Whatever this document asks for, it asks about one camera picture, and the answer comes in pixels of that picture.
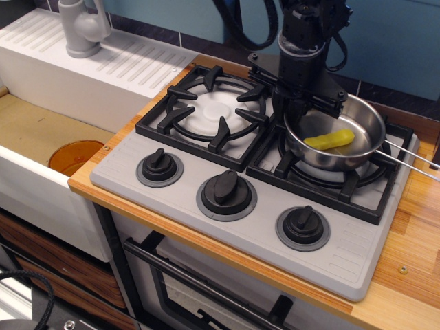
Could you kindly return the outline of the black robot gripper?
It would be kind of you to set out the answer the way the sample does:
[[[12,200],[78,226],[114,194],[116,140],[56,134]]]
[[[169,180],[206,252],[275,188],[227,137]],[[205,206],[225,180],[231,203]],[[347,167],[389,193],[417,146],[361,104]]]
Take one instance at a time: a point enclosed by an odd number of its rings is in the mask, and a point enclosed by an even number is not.
[[[270,89],[277,122],[287,117],[288,125],[295,128],[311,109],[333,118],[341,114],[347,92],[330,76],[322,52],[306,56],[253,52],[248,60],[250,78]]]

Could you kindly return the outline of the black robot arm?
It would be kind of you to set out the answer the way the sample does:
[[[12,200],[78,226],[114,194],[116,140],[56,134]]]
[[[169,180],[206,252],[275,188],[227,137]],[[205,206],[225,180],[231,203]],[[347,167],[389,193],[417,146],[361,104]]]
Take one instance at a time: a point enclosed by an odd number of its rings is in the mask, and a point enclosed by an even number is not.
[[[347,61],[330,67],[327,56],[331,41],[348,54],[340,30],[349,25],[352,9],[345,1],[281,1],[280,5],[280,52],[251,54],[250,78],[269,87],[276,119],[292,128],[312,109],[338,118],[348,93],[330,74]]]

